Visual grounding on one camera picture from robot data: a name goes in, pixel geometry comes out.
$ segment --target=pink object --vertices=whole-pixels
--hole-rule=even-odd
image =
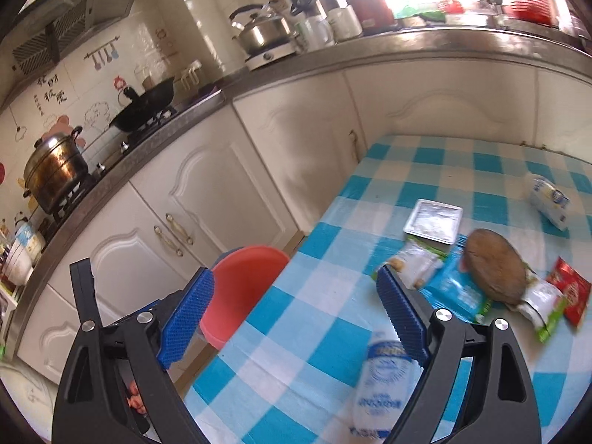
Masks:
[[[250,246],[214,266],[214,296],[199,323],[211,345],[224,347],[288,262],[281,250]]]

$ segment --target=blue and white tablecloth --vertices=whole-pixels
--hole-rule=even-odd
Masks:
[[[529,170],[571,198],[565,232],[523,199]],[[561,256],[592,280],[590,179],[592,165],[533,148],[456,138],[381,139],[198,377],[187,408],[212,444],[368,442],[350,433],[353,392],[371,330],[389,322],[369,275],[403,245],[416,200],[463,207],[461,233],[486,227],[504,235],[540,275]],[[562,320],[543,346],[523,317],[493,313],[503,314],[517,335],[547,443],[590,384],[592,317],[577,333]],[[470,366],[461,362],[434,439],[452,429]]]

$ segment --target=range hood vent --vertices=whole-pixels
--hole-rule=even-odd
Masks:
[[[0,111],[32,81],[98,32],[130,14],[134,0],[36,0],[0,44]]]

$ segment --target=white cup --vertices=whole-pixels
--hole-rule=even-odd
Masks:
[[[304,40],[306,51],[320,50],[335,44],[331,25],[321,15],[309,16],[296,23],[296,29]]]
[[[360,25],[351,5],[329,10],[327,20],[329,20],[335,40],[338,42],[351,40],[351,38],[359,37],[362,34],[362,25]]]

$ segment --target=frying pan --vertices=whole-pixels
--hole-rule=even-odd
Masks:
[[[120,111],[111,121],[109,127],[115,126],[122,132],[133,132],[144,125],[155,114],[164,110],[173,101],[174,78],[167,78],[138,95],[132,87],[123,89],[123,93],[131,100],[131,103]]]

